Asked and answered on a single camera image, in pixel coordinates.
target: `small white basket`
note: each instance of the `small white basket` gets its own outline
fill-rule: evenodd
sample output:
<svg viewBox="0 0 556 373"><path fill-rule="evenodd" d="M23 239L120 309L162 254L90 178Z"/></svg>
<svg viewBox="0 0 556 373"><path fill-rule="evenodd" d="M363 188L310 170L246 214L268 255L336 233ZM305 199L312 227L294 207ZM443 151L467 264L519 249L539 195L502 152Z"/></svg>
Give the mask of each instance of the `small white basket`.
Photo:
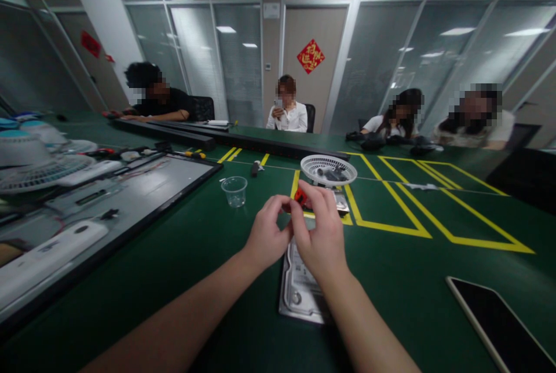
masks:
<svg viewBox="0 0 556 373"><path fill-rule="evenodd" d="M339 167L339 169L342 172L342 175L344 175L347 178L347 180L331 181L328 180L324 175L319 175L317 173L319 169L333 170L336 169L337 167ZM324 156L324 155L307 156L301 160L301 170L303 171L303 173L305 173L305 175L309 179L319 184L323 184L326 187L348 185L352 183L357 177L357 170L355 170L355 167L350 165L348 162L344 162L343 160L340 160L332 156Z"/></svg>

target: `hard drive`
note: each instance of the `hard drive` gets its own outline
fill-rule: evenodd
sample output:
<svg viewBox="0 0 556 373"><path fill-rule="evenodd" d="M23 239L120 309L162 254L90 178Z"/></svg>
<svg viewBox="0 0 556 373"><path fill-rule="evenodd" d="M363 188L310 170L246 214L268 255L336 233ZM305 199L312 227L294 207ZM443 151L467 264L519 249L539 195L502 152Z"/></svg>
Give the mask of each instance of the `hard drive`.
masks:
<svg viewBox="0 0 556 373"><path fill-rule="evenodd" d="M317 324L334 322L317 281L301 260L295 239L284 255L278 312Z"/></svg>

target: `smartphone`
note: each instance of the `smartphone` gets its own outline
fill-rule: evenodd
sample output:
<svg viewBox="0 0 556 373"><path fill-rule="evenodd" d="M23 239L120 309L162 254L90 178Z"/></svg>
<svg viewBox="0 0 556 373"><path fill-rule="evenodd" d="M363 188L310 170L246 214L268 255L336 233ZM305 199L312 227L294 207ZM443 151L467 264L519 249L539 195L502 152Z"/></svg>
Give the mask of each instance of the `smartphone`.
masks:
<svg viewBox="0 0 556 373"><path fill-rule="evenodd" d="M450 276L446 282L501 372L556 372L554 360L496 291Z"/></svg>

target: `black shirt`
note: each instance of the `black shirt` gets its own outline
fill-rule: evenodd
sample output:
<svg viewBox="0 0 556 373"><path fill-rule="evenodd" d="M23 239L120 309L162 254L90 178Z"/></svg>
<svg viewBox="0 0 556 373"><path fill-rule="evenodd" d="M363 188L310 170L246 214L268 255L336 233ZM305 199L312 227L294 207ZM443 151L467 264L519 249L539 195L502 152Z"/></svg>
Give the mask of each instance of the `black shirt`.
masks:
<svg viewBox="0 0 556 373"><path fill-rule="evenodd" d="M134 105L133 108L144 116L163 115L184 109L189 112L187 121L197 121L195 114L195 99L187 95L180 89L170 88L170 98L165 104L161 104L157 99L143 99L140 104Z"/></svg>

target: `clear plastic cup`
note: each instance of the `clear plastic cup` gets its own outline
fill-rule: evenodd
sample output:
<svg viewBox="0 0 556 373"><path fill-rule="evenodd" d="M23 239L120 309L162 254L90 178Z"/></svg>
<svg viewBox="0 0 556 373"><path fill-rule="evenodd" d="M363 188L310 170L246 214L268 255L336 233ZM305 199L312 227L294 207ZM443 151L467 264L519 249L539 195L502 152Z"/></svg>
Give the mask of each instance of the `clear plastic cup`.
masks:
<svg viewBox="0 0 556 373"><path fill-rule="evenodd" d="M245 204L245 188L247 180L241 176L232 176L222 182L222 190L226 192L228 205L239 208Z"/></svg>

